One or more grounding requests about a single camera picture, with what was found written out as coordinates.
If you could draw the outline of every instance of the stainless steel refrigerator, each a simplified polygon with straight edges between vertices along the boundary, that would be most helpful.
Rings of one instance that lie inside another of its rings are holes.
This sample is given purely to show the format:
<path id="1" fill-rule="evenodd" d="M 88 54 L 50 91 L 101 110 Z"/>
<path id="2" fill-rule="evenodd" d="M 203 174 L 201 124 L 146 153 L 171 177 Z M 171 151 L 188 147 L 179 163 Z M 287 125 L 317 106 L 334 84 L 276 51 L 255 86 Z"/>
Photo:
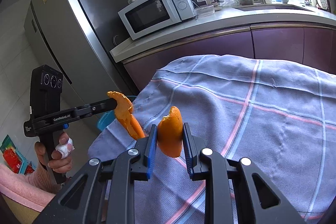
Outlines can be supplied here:
<path id="1" fill-rule="evenodd" d="M 26 36 L 40 64 L 64 74 L 62 97 L 71 106 L 139 90 L 110 50 L 129 37 L 118 11 L 127 0 L 31 0 Z M 98 117 L 85 119 L 92 129 Z"/>

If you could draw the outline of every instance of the blue basket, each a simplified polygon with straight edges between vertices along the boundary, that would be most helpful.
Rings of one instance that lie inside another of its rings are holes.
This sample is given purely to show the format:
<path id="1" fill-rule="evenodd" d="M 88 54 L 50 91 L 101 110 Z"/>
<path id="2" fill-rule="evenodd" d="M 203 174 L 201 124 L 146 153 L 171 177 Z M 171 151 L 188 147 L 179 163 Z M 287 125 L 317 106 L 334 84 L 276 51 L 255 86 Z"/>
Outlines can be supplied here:
<path id="1" fill-rule="evenodd" d="M 137 97 L 136 96 L 127 96 L 127 98 L 131 102 L 133 102 Z M 114 110 L 105 112 L 103 114 L 103 116 L 100 117 L 99 121 L 97 122 L 97 128 L 100 131 L 103 131 L 105 129 L 105 127 L 107 127 L 110 123 L 112 123 L 115 118 L 116 117 L 114 115 Z"/>

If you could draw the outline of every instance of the orange peel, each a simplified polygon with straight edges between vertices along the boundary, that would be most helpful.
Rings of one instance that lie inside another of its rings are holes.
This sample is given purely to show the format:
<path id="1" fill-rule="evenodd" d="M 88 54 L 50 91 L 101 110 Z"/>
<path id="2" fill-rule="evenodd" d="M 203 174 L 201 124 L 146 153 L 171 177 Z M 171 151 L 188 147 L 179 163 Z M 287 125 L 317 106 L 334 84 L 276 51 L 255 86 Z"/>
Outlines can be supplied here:
<path id="1" fill-rule="evenodd" d="M 107 96 L 117 101 L 118 105 L 114 110 L 114 114 L 118 122 L 127 130 L 128 134 L 134 140 L 144 138 L 145 134 L 141 126 L 132 114 L 132 102 L 124 94 L 117 91 L 109 91 L 107 92 Z"/>
<path id="2" fill-rule="evenodd" d="M 180 110 L 172 106 L 168 116 L 157 125 L 157 145 L 168 157 L 177 158 L 182 151 L 183 122 Z"/>

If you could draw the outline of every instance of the white bandage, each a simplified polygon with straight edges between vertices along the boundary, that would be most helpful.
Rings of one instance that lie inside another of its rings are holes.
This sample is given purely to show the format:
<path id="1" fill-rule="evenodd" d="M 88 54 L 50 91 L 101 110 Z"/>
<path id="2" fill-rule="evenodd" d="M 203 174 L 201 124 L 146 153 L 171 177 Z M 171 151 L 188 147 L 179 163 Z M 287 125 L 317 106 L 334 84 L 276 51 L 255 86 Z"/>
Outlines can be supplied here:
<path id="1" fill-rule="evenodd" d="M 62 154 L 62 159 L 69 156 L 70 152 L 74 150 L 74 146 L 72 145 L 72 139 L 69 138 L 66 144 L 58 144 L 55 149 Z"/>

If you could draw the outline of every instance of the white microwave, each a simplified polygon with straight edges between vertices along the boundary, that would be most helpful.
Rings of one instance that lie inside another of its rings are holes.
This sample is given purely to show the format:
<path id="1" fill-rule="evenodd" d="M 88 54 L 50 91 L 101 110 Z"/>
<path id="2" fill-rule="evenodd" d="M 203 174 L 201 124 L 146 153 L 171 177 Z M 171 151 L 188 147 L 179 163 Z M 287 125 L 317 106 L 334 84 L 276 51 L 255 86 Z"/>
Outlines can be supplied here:
<path id="1" fill-rule="evenodd" d="M 136 0 L 118 12 L 133 40 L 195 16 L 191 0 Z"/>

